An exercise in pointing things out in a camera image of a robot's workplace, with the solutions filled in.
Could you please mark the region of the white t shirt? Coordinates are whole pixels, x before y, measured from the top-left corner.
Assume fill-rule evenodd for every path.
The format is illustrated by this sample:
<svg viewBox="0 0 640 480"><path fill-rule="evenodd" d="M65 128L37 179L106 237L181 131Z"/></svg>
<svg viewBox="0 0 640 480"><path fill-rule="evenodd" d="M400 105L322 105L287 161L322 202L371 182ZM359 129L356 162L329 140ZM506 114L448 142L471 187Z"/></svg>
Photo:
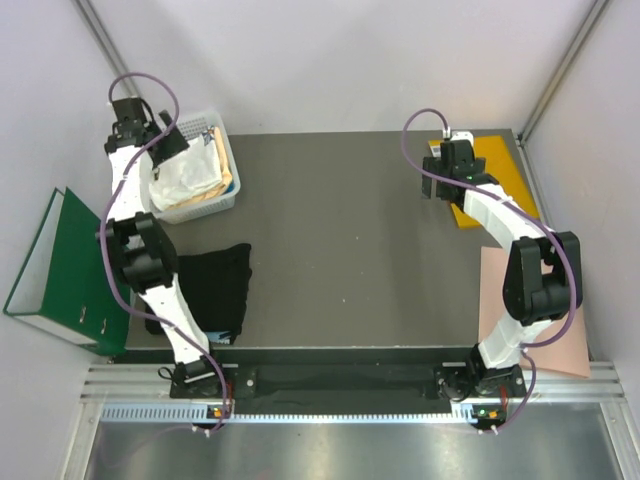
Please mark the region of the white t shirt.
<svg viewBox="0 0 640 480"><path fill-rule="evenodd" d="M215 141L199 135L189 148L158 167L149 185L154 206L164 211L217 187L223 180Z"/></svg>

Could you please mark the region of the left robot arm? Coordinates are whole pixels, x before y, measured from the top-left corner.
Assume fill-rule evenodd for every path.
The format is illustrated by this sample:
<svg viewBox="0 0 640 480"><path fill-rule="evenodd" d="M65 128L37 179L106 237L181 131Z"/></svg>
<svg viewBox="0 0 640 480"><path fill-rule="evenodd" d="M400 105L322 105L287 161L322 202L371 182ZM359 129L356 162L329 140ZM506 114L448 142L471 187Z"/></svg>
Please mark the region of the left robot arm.
<svg viewBox="0 0 640 480"><path fill-rule="evenodd" d="M107 281L123 309L159 325L169 340L171 397L227 403L227 374L191 313L179 283L176 249L149 207L146 185L154 167L188 144L174 118L163 112L165 125L158 126L139 97L114 100L111 106L116 120L104 145L112 169L111 197L97 232ZM138 295L146 310L138 313L123 299L119 284Z"/></svg>

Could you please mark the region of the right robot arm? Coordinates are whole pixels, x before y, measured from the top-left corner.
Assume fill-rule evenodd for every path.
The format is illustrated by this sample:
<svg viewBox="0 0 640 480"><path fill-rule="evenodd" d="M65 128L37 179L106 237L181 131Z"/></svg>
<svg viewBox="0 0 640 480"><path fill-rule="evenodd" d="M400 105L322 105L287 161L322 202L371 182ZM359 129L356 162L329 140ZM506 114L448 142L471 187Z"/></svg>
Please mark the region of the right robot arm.
<svg viewBox="0 0 640 480"><path fill-rule="evenodd" d="M521 351L583 300L581 244L532 217L487 172L469 132L447 133L438 154L423 160L426 198L437 197L478 222L507 252L505 312L465 361L463 395L487 396L515 384Z"/></svg>

